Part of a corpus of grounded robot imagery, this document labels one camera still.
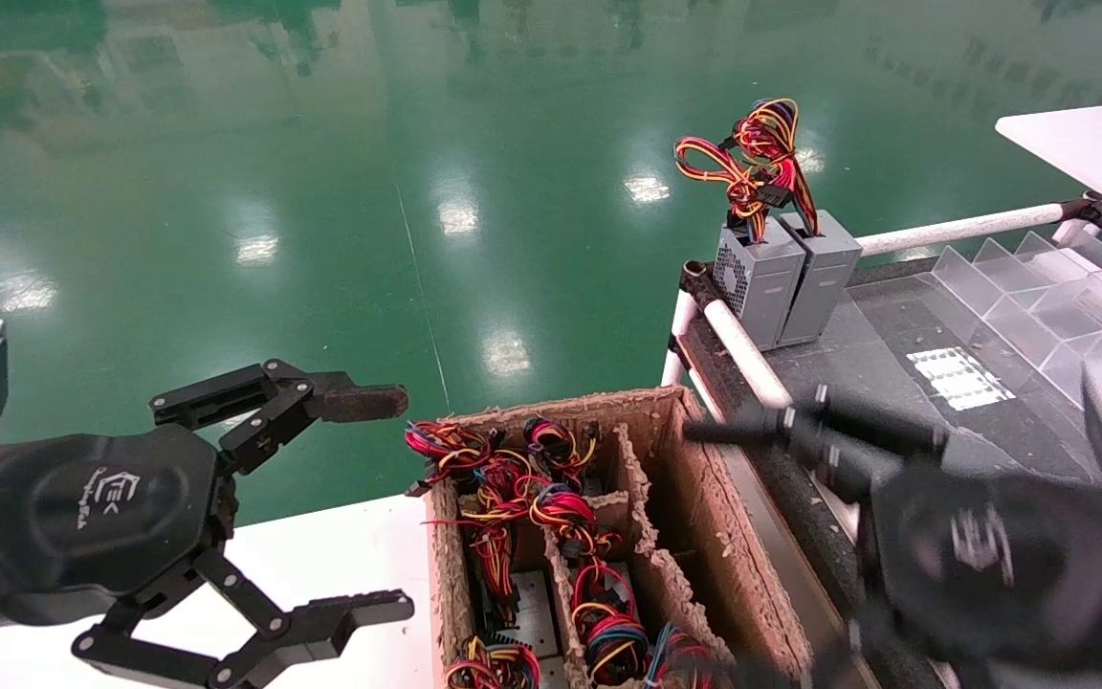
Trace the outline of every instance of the green epoxy floor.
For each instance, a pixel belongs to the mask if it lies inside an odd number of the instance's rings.
[[[0,441],[267,357],[413,418],[656,385],[723,215],[671,146],[764,96],[861,235],[1061,200],[993,122],[1102,104],[1102,3],[0,0]],[[401,431],[310,429],[241,519],[399,492]]]

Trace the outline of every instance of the box compartment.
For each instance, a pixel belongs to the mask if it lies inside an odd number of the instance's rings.
[[[673,622],[719,658],[760,657],[791,676],[809,667],[809,643],[721,450],[682,440],[682,423],[704,416],[691,391],[635,389],[446,420],[476,431],[504,428],[520,439],[532,416],[554,420],[577,440],[591,422],[598,423],[603,441],[594,462],[607,493],[586,500],[599,525],[625,537],[606,559],[627,563],[650,644],[662,624]],[[447,483],[437,484],[424,500],[429,519],[452,519],[458,510],[456,489]],[[474,614],[461,529],[430,525],[429,531],[433,667],[443,668],[475,634]],[[551,605],[560,622],[563,672],[573,689],[590,689],[584,649],[570,625],[574,580],[557,536],[519,524],[517,538],[515,572],[528,566],[541,541],[540,563],[550,574]]]

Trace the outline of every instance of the white pipe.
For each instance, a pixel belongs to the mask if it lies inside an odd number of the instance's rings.
[[[927,247],[930,244],[942,244],[958,239],[969,239],[972,236],[996,235],[998,232],[1035,227],[1037,224],[1059,222],[1063,216],[1060,204],[1046,204],[1018,211],[1006,211],[1004,214],[977,215],[975,218],[963,218],[957,222],[927,224],[922,227],[888,232],[885,235],[861,236],[862,257],[876,257],[879,254],[904,251]]]
[[[688,323],[692,322],[700,310],[695,306],[695,298],[690,293],[678,291],[678,301],[674,301],[674,320],[670,323],[670,333],[674,337],[682,337],[687,333]]]
[[[716,336],[730,352],[730,357],[734,359],[738,370],[743,372],[743,378],[747,379],[747,385],[765,407],[781,409],[792,405],[793,398],[788,395],[788,389],[785,389],[777,373],[774,373],[768,360],[750,337],[747,337],[747,331],[743,330],[743,324],[734,317],[734,311],[725,305],[725,301],[709,302],[704,306],[704,317],[713,326],[713,331],[716,331]]]
[[[678,385],[683,378],[683,360],[678,357],[673,349],[666,349],[666,363],[661,366],[661,387],[668,388],[670,385]]]
[[[1059,247],[1066,247],[1066,243],[1074,239],[1077,235],[1099,236],[1099,232],[1101,229],[1094,223],[1080,218],[1071,218],[1058,224],[1057,232],[1054,233],[1054,244],[1059,245]]]
[[[704,388],[704,381],[700,379],[700,374],[695,373],[695,369],[691,369],[687,372],[687,376],[692,379],[692,384],[695,384],[695,391],[700,392],[700,399],[704,400],[704,406],[707,407],[709,413],[713,415],[713,420],[716,420],[717,423],[725,422],[722,410],[713,401],[713,397],[709,395],[707,388]]]
[[[678,300],[674,301],[674,317],[670,323],[670,335],[674,337],[682,337],[683,333],[687,333],[688,323],[692,322],[695,314],[699,313],[699,309],[695,306],[695,300],[690,293],[683,292],[682,289],[678,291]],[[666,353],[666,365],[661,366],[661,385],[662,388],[668,387],[668,385],[678,384],[679,380],[683,378],[683,362],[678,357],[674,352],[668,351]]]

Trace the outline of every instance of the power supply unit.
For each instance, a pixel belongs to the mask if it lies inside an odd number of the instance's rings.
[[[743,244],[749,228],[722,227],[713,282],[760,351],[777,347],[801,277],[806,251],[771,217],[761,244]]]

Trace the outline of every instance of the gray power supply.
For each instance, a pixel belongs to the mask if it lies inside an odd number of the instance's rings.
[[[713,282],[760,351],[778,345],[804,260],[804,249],[774,218],[765,225],[765,243],[749,247],[722,227]]]
[[[861,244],[827,211],[819,211],[822,236],[808,236],[806,223],[798,214],[784,214],[779,222],[806,251],[801,283],[777,341],[778,347],[785,347],[814,342],[823,334],[831,311],[840,302],[861,258]]]

